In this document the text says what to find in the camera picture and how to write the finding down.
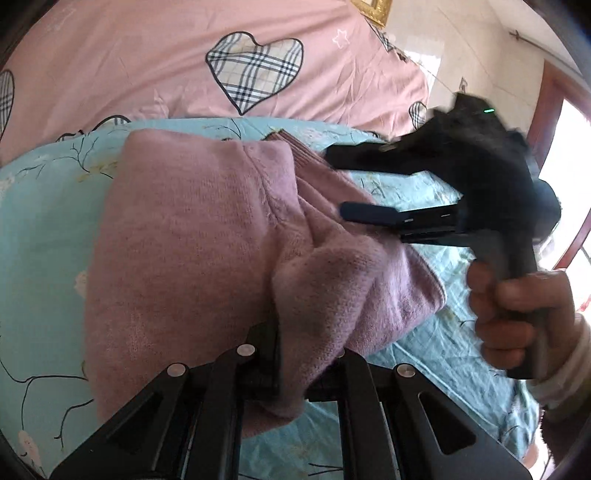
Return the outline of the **person's right hand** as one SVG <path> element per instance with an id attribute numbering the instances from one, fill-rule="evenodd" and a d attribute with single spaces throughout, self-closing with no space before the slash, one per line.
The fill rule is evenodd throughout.
<path id="1" fill-rule="evenodd" d="M 550 378 L 574 352 L 584 320 L 575 312 L 571 285 L 562 270 L 538 271 L 499 282 L 484 262 L 467 273 L 469 306 L 476 315 L 481 353 L 491 366 L 511 370 L 522 365 L 526 349 L 539 335 L 547 341 L 541 381 Z"/>

